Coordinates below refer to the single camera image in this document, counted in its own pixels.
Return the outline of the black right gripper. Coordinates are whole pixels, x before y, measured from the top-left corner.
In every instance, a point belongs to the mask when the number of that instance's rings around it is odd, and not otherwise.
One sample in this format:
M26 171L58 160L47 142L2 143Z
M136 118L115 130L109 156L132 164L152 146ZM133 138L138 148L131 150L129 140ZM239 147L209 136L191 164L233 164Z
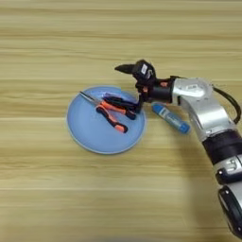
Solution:
M135 73L134 64L121 64L114 68L115 71L133 75ZM139 102L131 102L118 96L104 96L103 99L117 108L124 108L131 112L139 113L144 102L162 101L172 102L172 93L176 77L166 79L153 78L150 81L138 81L135 87L139 93Z

